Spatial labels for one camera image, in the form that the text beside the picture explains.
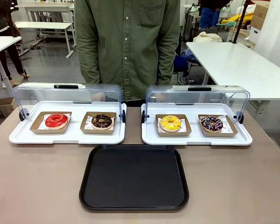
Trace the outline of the person's right hand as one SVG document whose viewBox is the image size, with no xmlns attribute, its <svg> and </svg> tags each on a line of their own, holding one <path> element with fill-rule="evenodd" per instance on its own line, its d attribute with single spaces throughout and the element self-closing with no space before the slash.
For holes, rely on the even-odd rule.
<svg viewBox="0 0 280 224">
<path fill-rule="evenodd" d="M 105 102 L 106 95 L 103 92 L 95 93 L 91 95 L 93 102 Z"/>
</svg>

